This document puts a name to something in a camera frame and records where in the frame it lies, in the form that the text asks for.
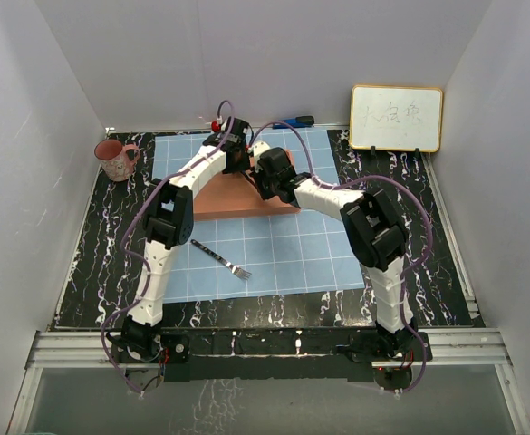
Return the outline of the orange plastic tray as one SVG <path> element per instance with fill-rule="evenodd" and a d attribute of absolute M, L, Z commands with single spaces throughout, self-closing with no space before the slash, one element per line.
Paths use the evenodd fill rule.
<path fill-rule="evenodd" d="M 187 177 L 198 179 L 190 189 L 194 193 L 194 219 L 207 221 L 226 218 L 251 218 L 298 213 L 299 210 L 278 197 L 262 199 L 241 172 L 217 172 L 226 165 L 226 156 L 219 151 L 204 159 Z"/>

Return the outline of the blue checked tablecloth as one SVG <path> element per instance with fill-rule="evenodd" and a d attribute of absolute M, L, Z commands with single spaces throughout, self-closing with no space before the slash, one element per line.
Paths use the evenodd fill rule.
<path fill-rule="evenodd" d="M 325 182 L 339 183 L 328 131 L 312 128 L 300 134 L 310 151 L 315 174 Z M 183 167 L 206 137 L 206 133 L 157 137 L 152 177 L 163 179 Z M 293 133 L 265 130 L 259 139 L 290 150 L 297 170 L 308 170 L 302 146 Z M 187 242 L 171 269 L 165 303 L 365 287 L 361 266 L 341 222 L 319 212 L 196 221 L 191 239 L 252 275 L 248 280 L 234 276 Z"/>

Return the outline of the silver metal fork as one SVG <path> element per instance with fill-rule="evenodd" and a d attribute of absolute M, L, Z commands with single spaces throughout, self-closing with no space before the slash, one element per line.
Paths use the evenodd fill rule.
<path fill-rule="evenodd" d="M 226 267 L 234 276 L 243 279 L 248 280 L 251 277 L 251 273 L 243 269 L 242 267 L 235 265 L 226 259 L 224 259 L 222 256 L 214 252 L 213 250 L 209 249 L 207 246 L 203 245 L 202 243 L 198 242 L 196 239 L 191 239 L 190 243 L 194 246 L 203 251 L 205 254 L 209 255 L 213 259 L 215 259 L 220 265 Z"/>

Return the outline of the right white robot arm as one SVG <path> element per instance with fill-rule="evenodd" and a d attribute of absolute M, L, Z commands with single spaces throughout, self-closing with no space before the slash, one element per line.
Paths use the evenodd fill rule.
<path fill-rule="evenodd" d="M 262 199 L 279 198 L 342 222 L 353 255 L 369 273 L 376 298 L 376 354 L 401 358 L 413 340 L 409 330 L 413 313 L 402 295 L 409 235 L 387 194 L 337 188 L 308 172 L 298 173 L 287 151 L 263 141 L 249 149 L 249 156 L 254 159 L 251 177 Z"/>

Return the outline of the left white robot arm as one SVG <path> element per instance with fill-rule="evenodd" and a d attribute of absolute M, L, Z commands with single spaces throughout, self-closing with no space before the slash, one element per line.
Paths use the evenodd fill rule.
<path fill-rule="evenodd" d="M 161 351 L 159 325 L 169 274 L 180 247 L 194 226 L 194 198 L 218 174 L 250 167 L 246 121 L 228 119 L 222 130 L 210 135 L 191 160 L 175 174 L 156 183 L 137 217 L 145 231 L 142 270 L 134 302 L 123 322 L 119 348 L 143 362 Z"/>

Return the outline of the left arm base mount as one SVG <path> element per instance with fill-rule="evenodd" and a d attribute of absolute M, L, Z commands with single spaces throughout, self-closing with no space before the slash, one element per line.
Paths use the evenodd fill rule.
<path fill-rule="evenodd" d="M 185 363 L 189 358 L 189 339 L 184 335 L 164 334 L 158 327 L 125 323 L 119 335 L 105 334 L 118 353 L 124 352 L 143 363 Z"/>

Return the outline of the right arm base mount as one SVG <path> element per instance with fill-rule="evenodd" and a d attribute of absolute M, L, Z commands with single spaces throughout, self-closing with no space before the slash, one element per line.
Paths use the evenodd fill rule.
<path fill-rule="evenodd" d="M 356 363 L 373 363 L 399 361 L 413 355 L 414 362 L 432 359 L 429 349 L 429 339 L 424 333 L 419 333 L 421 342 L 411 333 L 390 334 L 379 333 L 377 330 L 362 330 L 350 334 L 345 343 L 337 344 L 335 352 L 344 354 Z"/>

